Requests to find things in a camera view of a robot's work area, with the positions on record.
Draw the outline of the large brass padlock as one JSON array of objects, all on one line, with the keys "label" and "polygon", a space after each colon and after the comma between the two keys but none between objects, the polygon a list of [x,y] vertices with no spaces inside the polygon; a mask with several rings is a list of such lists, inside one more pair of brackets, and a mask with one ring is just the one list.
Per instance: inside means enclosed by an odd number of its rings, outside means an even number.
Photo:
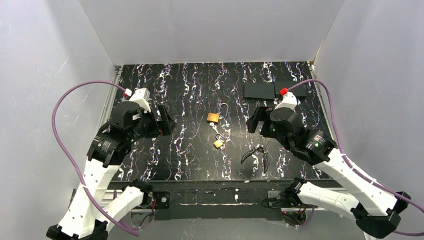
[{"label": "large brass padlock", "polygon": [[217,111],[209,112],[206,117],[208,123],[217,124],[221,119],[226,118],[229,115],[229,105],[225,102],[221,103],[217,107]]}]

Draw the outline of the small brass padlock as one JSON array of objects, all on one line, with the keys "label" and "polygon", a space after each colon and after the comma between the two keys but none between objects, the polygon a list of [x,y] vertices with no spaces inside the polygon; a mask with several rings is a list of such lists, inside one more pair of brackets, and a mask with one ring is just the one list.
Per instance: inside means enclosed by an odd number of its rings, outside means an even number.
[{"label": "small brass padlock", "polygon": [[220,133],[216,133],[215,138],[216,138],[216,140],[213,143],[215,148],[217,148],[217,149],[222,148],[224,146],[224,141],[222,140],[222,135]]}]

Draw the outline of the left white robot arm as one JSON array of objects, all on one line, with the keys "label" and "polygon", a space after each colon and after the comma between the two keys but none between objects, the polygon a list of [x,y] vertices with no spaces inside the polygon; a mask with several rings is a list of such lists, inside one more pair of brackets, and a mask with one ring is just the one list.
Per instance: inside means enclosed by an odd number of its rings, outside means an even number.
[{"label": "left white robot arm", "polygon": [[145,204],[152,186],[136,179],[105,207],[100,203],[124,157],[139,139],[171,135],[176,126],[164,105],[160,120],[142,103],[123,101],[96,133],[88,152],[82,182],[62,220],[48,228],[52,240],[105,240],[109,231],[132,209]]}]

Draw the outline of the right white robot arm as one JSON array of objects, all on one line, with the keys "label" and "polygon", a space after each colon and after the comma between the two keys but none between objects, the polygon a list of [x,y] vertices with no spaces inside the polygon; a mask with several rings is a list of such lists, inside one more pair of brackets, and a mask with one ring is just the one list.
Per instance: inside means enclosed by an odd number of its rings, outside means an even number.
[{"label": "right white robot arm", "polygon": [[285,205],[317,206],[351,219],[368,235],[383,239],[396,231],[400,213],[408,207],[405,192],[389,193],[378,188],[374,180],[365,180],[347,159],[337,143],[323,131],[306,128],[302,116],[288,107],[259,106],[247,122],[249,133],[254,133],[262,122],[260,134],[276,139],[296,158],[324,171],[348,193],[319,187],[295,178],[274,201]]}]

